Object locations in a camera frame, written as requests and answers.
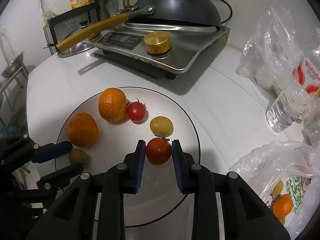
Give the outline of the red cherry tomato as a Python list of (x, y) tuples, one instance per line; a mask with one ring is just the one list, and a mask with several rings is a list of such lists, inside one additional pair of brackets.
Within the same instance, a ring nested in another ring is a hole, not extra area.
[(126, 113), (132, 122), (142, 123), (146, 117), (146, 105), (136, 98), (136, 101), (129, 102)]
[(145, 154), (152, 165), (162, 165), (171, 157), (171, 145), (166, 139), (153, 138), (147, 143)]

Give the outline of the yellow cherry tomato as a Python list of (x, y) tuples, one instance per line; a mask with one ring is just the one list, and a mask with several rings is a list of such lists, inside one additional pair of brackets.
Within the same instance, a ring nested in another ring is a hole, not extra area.
[(150, 129), (155, 136), (169, 137), (174, 131), (173, 123), (165, 116), (157, 116), (150, 121)]
[(278, 183), (276, 184), (276, 186), (274, 187), (274, 189), (271, 192), (271, 196), (277, 196), (279, 195), (284, 187), (284, 183), (282, 180), (278, 181)]
[(285, 225), (285, 217), (279, 218), (278, 220), (281, 222), (282, 225)]
[(68, 155), (68, 160), (70, 164), (86, 165), (89, 162), (89, 156), (82, 149), (76, 148), (71, 150), (71, 152)]

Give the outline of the mandarin orange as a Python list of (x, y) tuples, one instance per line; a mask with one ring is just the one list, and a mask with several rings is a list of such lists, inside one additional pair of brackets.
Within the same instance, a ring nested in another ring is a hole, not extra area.
[(272, 212), (277, 218), (286, 217), (293, 209), (293, 201), (289, 194), (281, 195), (272, 205)]
[(99, 96), (99, 114), (108, 122), (119, 122), (124, 119), (126, 108), (126, 95), (119, 88), (107, 88)]
[(73, 145), (77, 147), (89, 147), (97, 142), (99, 129), (90, 114), (81, 112), (75, 114), (69, 120), (67, 136)]

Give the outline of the stainless induction cooker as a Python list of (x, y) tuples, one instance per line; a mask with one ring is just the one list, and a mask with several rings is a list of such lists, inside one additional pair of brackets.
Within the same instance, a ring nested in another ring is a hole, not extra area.
[(182, 25), (123, 23), (84, 44), (142, 61), (172, 76), (184, 74), (202, 52), (224, 47), (230, 29)]

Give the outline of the steel pot lid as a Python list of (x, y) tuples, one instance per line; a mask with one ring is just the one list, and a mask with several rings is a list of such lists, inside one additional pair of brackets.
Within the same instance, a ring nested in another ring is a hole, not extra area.
[(69, 33), (63, 41), (71, 41), (70, 47), (68, 47), (66, 50), (62, 51), (62, 47), (57, 47), (57, 54), (61, 58), (74, 56), (77, 54), (80, 54), (84, 51), (88, 51), (92, 48), (92, 46), (84, 44), (82, 39), (80, 39), (80, 34), (84, 33), (84, 29), (89, 27), (90, 24), (88, 21), (80, 22), (80, 27)]

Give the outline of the printed plastic fruit bag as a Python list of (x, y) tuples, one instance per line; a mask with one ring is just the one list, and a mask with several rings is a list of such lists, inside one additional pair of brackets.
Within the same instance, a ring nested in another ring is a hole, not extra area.
[(305, 229), (319, 206), (319, 147), (296, 141), (273, 141), (241, 157), (238, 173), (268, 208), (288, 194), (293, 208), (282, 218), (291, 239)]

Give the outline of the clear plastic bag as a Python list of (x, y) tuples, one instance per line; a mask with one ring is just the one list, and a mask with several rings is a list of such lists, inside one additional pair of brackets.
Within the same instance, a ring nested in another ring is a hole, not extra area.
[(314, 34), (299, 43), (291, 11), (277, 5), (268, 8), (242, 50), (236, 74), (279, 93), (312, 45)]

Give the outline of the clear water bottle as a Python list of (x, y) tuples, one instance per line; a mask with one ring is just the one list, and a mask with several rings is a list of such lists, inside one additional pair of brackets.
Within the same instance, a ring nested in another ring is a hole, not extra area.
[(319, 98), (319, 29), (294, 69), (288, 83), (266, 112), (269, 126), (277, 133), (296, 120), (311, 115)]

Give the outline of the black wok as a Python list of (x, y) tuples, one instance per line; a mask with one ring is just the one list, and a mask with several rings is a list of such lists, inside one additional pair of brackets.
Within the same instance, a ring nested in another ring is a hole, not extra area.
[[(96, 22), (80, 34), (80, 39), (93, 39), (101, 31), (116, 25), (137, 21), (143, 24), (176, 24), (192, 27), (216, 27), (222, 25), (220, 15), (210, 0), (138, 0), (130, 12), (118, 14)], [(56, 45), (62, 51), (70, 47), (71, 41)]]

